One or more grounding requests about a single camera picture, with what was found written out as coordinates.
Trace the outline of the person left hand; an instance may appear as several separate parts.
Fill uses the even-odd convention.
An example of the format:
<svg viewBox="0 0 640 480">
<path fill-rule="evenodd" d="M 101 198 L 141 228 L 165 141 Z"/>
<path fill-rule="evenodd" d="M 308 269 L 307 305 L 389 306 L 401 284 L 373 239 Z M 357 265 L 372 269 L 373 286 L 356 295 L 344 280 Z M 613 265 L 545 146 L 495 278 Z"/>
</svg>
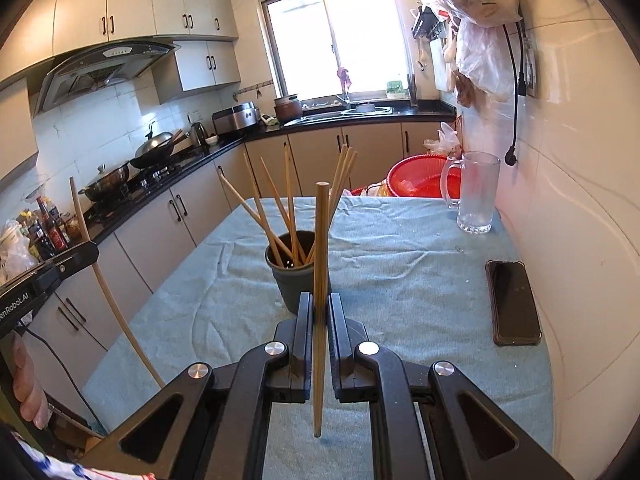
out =
<svg viewBox="0 0 640 480">
<path fill-rule="evenodd" d="M 20 404 L 22 419 L 32 422 L 37 429 L 43 430 L 51 417 L 47 396 L 36 376 L 34 362 L 24 341 L 17 334 L 13 335 L 12 356 L 15 362 L 13 392 Z"/>
</svg>

